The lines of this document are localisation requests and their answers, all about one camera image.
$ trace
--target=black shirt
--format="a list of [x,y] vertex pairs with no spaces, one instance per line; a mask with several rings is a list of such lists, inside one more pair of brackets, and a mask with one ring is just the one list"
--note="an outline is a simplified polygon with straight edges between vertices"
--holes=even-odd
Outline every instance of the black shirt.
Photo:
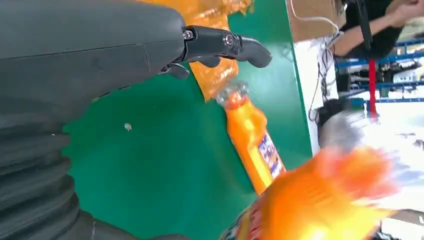
[[[391,2],[392,0],[365,0],[369,21],[384,16],[386,14],[386,9]],[[346,9],[346,24],[340,30],[344,32],[358,25],[358,8],[355,4],[350,4]],[[344,57],[366,59],[384,58],[395,47],[401,31],[402,27],[387,27],[386,29],[373,36],[371,49],[368,50],[365,48],[364,44],[360,44],[353,48]]]

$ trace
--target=black robotic arm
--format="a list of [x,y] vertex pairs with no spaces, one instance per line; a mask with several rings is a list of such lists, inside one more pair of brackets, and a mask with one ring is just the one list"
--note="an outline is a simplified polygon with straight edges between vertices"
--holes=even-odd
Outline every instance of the black robotic arm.
[[80,210],[62,127],[94,98],[220,58],[272,59],[254,39],[135,0],[0,1],[0,239],[136,239]]

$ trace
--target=cardboard box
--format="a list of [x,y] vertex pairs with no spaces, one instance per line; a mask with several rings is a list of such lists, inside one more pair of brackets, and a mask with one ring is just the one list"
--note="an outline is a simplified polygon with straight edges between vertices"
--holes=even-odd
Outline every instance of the cardboard box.
[[290,20],[293,42],[329,36],[336,29],[323,20],[300,20],[295,17],[294,11],[300,18],[325,17],[341,28],[346,23],[345,13],[342,12],[341,0],[286,0],[288,17]]

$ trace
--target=green surface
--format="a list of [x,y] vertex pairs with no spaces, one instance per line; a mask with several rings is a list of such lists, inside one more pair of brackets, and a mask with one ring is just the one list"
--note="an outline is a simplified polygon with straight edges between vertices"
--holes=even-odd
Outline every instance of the green surface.
[[[249,83],[284,164],[295,168],[312,153],[284,1],[256,1],[255,12],[231,16],[230,27],[273,54],[264,69],[240,63],[236,81]],[[116,91],[66,130],[81,207],[140,238],[215,240],[256,198],[223,109],[204,103],[193,76],[158,76]]]

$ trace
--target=bottle label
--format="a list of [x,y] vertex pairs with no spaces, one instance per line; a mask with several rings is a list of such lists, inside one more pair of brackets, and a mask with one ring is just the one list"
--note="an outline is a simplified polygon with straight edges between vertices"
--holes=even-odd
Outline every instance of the bottle label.
[[269,172],[273,179],[278,177],[281,171],[284,171],[283,162],[281,161],[280,155],[274,146],[273,141],[271,140],[268,132],[265,134],[265,137],[259,143],[259,152],[262,155],[263,160],[269,168]]
[[240,214],[219,240],[260,240],[261,224],[261,197],[259,197]]

